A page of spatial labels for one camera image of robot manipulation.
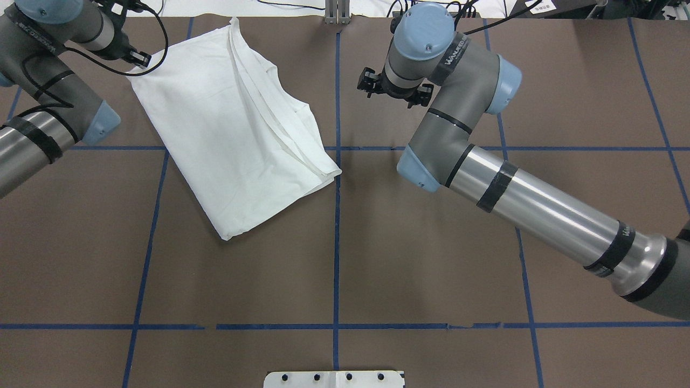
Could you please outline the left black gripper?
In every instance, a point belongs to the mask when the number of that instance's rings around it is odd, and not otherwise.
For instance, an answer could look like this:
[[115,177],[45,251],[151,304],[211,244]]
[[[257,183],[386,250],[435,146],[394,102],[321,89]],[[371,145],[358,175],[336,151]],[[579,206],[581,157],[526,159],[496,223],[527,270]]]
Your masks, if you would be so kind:
[[146,52],[136,51],[131,46],[126,33],[116,32],[110,44],[105,48],[105,59],[122,59],[138,68],[148,68],[152,57]]

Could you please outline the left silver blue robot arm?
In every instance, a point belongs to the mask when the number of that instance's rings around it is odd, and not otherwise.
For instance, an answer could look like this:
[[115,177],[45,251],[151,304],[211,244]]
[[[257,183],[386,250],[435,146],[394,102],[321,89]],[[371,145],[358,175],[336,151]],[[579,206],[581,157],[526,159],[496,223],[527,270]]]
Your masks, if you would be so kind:
[[[120,5],[120,13],[113,11]],[[61,59],[67,42],[79,55],[124,60],[150,73],[151,56],[123,32],[127,12],[149,12],[140,1],[14,1],[2,14],[2,87],[19,86],[37,106],[2,125],[1,193],[7,196],[79,142],[108,137],[121,119]]]

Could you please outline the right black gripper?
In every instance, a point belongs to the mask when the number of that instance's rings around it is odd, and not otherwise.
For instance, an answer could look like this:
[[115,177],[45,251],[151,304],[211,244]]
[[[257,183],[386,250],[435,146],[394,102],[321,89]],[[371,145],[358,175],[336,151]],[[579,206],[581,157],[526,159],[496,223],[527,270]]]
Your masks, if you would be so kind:
[[379,78],[382,93],[395,99],[404,99],[408,103],[408,108],[416,105],[427,107],[433,96],[433,84],[424,83],[412,88],[402,88],[392,83],[386,73],[381,73]]

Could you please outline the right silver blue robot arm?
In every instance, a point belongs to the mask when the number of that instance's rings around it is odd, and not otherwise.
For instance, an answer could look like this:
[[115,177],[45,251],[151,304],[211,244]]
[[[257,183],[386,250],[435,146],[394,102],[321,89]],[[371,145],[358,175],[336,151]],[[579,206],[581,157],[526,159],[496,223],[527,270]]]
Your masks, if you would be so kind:
[[469,142],[480,117],[515,96],[520,69],[456,31],[436,3],[410,7],[390,29],[375,91],[428,108],[398,162],[402,177],[429,192],[447,187],[606,279],[627,302],[688,320],[688,226],[675,238],[636,231]]

